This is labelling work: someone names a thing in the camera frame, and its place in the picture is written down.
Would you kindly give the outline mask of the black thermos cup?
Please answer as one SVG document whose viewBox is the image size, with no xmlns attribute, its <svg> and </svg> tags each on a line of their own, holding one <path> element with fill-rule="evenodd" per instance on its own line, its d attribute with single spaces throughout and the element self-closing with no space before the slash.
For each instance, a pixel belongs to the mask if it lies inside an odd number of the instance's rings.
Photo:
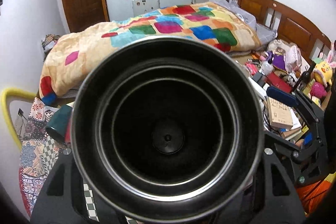
<svg viewBox="0 0 336 224">
<path fill-rule="evenodd" d="M 255 174 L 261 110 L 225 53 L 173 36 L 144 38 L 84 80 L 71 145 L 81 175 L 114 210 L 184 223 L 220 210 Z"/>
</svg>

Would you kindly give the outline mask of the red cup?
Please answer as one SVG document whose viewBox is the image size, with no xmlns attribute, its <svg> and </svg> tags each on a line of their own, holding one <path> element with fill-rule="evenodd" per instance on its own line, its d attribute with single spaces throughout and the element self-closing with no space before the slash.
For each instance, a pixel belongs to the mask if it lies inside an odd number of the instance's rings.
<svg viewBox="0 0 336 224">
<path fill-rule="evenodd" d="M 71 145 L 71 118 L 68 121 L 66 133 L 64 136 L 64 142 L 66 145 Z"/>
</svg>

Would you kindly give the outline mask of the dark green cup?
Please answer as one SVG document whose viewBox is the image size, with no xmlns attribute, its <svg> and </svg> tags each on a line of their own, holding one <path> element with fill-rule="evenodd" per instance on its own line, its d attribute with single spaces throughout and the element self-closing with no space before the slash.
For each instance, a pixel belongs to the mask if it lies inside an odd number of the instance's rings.
<svg viewBox="0 0 336 224">
<path fill-rule="evenodd" d="M 64 136 L 69 119 L 72 116 L 72 107 L 63 105 L 47 122 L 46 133 L 60 144 L 65 144 Z"/>
</svg>

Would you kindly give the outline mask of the dark glass bottle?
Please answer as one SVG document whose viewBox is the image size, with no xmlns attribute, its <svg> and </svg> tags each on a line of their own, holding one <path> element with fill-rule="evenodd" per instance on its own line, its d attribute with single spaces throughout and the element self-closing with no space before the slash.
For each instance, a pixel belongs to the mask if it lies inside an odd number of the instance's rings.
<svg viewBox="0 0 336 224">
<path fill-rule="evenodd" d="M 295 83 L 294 87 L 292 87 L 291 89 L 291 93 L 293 93 L 294 91 L 298 90 L 300 86 L 302 86 L 303 84 L 307 85 L 310 82 L 311 79 L 311 74 L 313 73 L 313 70 L 316 66 L 316 63 L 313 61 L 309 67 L 309 69 L 307 71 L 304 71 L 298 81 Z"/>
</svg>

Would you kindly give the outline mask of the pink plush toy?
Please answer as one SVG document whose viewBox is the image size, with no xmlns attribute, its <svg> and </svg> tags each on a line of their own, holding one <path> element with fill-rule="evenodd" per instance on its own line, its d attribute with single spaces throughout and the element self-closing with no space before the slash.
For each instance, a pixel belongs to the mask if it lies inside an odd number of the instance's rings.
<svg viewBox="0 0 336 224">
<path fill-rule="evenodd" d="M 322 98 L 326 97 L 327 92 L 326 92 L 325 87 L 323 86 L 323 84 L 321 84 L 319 82 L 315 82 L 312 85 L 312 87 L 311 87 L 310 95 L 312 97 L 316 97 L 318 99 L 322 99 Z"/>
</svg>

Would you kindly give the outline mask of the yellow plush toy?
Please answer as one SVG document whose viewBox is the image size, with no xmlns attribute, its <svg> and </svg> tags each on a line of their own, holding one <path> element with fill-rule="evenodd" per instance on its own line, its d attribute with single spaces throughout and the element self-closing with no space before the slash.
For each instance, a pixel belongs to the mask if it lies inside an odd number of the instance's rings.
<svg viewBox="0 0 336 224">
<path fill-rule="evenodd" d="M 332 85 L 333 71 L 335 69 L 334 50 L 329 50 L 327 58 L 317 63 L 313 69 L 314 79 L 323 84 L 325 88 Z"/>
</svg>

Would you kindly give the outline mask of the patterned patchwork tablecloth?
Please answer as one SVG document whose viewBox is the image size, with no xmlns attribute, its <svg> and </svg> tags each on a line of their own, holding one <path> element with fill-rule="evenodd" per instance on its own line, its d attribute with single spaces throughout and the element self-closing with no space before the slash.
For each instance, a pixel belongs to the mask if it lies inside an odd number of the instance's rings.
<svg viewBox="0 0 336 224">
<path fill-rule="evenodd" d="M 67 148 L 52 139 L 46 133 L 47 122 L 58 111 L 45 105 L 39 98 L 35 98 L 25 127 L 22 141 L 19 187 L 27 213 L 31 217 L 38 195 L 53 168 L 59 153 Z M 93 192 L 87 183 L 84 183 L 84 197 L 88 216 L 98 222 L 96 205 Z"/>
</svg>

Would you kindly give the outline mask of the grey pillow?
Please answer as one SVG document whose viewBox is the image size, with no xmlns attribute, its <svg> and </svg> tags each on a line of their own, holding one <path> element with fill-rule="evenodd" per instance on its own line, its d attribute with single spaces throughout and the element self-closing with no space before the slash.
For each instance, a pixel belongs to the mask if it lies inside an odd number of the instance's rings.
<svg viewBox="0 0 336 224">
<path fill-rule="evenodd" d="M 240 20 L 242 20 L 244 23 L 248 24 L 248 26 L 254 29 L 262 45 L 268 44 L 269 42 L 277 38 L 276 30 L 272 30 L 266 26 L 263 26 L 260 23 L 257 23 L 256 17 L 251 13 L 241 9 L 236 1 L 228 2 L 226 0 L 221 0 L 215 3 L 230 10 L 230 12 L 233 12 Z"/>
</svg>

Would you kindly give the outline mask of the wooden bed headboard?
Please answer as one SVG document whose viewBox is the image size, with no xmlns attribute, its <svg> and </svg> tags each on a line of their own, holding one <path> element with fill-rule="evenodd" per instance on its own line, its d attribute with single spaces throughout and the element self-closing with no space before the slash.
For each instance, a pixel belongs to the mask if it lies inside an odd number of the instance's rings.
<svg viewBox="0 0 336 224">
<path fill-rule="evenodd" d="M 256 22 L 277 31 L 277 37 L 298 45 L 305 60 L 331 46 L 330 39 L 308 18 L 275 0 L 226 0 L 255 16 Z"/>
</svg>

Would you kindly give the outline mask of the pile of clothes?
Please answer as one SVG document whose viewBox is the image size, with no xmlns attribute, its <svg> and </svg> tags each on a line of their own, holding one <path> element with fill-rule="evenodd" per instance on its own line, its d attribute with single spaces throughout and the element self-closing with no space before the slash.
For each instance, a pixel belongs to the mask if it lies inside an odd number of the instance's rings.
<svg viewBox="0 0 336 224">
<path fill-rule="evenodd" d="M 52 50 L 54 45 L 58 42 L 59 38 L 59 35 L 46 35 L 45 39 L 42 41 L 42 48 L 45 54 L 49 53 L 49 51 Z"/>
</svg>

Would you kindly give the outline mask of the white box appliance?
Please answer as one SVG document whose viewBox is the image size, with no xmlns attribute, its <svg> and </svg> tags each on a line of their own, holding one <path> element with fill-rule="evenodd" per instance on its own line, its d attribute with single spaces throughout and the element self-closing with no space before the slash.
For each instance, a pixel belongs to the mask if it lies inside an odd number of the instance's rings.
<svg viewBox="0 0 336 224">
<path fill-rule="evenodd" d="M 160 8 L 159 0 L 132 0 L 133 15 L 139 16 Z"/>
</svg>

